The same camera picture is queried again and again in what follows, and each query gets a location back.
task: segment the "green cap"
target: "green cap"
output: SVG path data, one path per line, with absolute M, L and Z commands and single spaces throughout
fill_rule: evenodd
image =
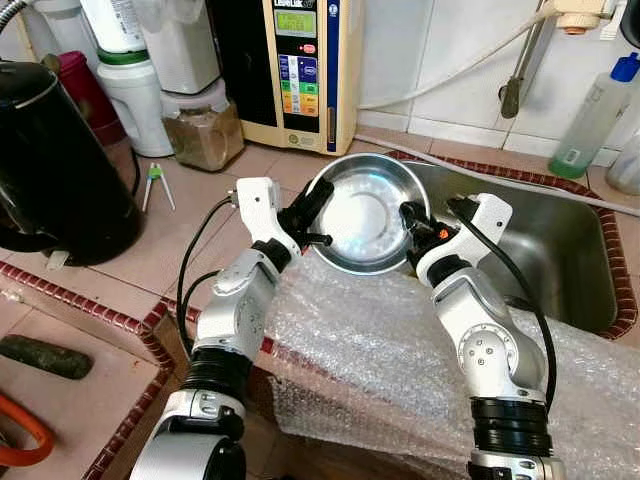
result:
M 131 65 L 149 60 L 149 52 L 138 50 L 137 52 L 111 53 L 98 47 L 98 58 L 107 65 Z

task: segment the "red container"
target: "red container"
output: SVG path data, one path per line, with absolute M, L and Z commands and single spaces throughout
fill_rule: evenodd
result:
M 127 134 L 116 115 L 111 102 L 89 70 L 82 52 L 73 51 L 59 55 L 58 78 L 76 103 L 87 123 L 102 145 L 111 145 Z

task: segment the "digital display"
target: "digital display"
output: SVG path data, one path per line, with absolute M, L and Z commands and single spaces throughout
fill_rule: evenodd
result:
M 276 34 L 290 37 L 316 37 L 316 12 L 274 10 Z

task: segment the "blue bottle cap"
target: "blue bottle cap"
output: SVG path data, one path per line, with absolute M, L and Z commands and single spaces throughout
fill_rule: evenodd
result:
M 611 71 L 611 78 L 618 82 L 630 82 L 640 69 L 638 54 L 633 52 L 628 57 L 620 57 Z

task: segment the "dish soap bottle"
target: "dish soap bottle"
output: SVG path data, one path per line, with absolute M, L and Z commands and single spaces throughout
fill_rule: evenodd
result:
M 627 195 L 640 195 L 640 130 L 607 172 L 607 183 Z
M 591 86 L 578 115 L 549 163 L 565 178 L 584 175 L 618 118 L 631 103 L 633 77 L 640 69 L 638 54 L 621 57 L 611 74 L 601 73 Z

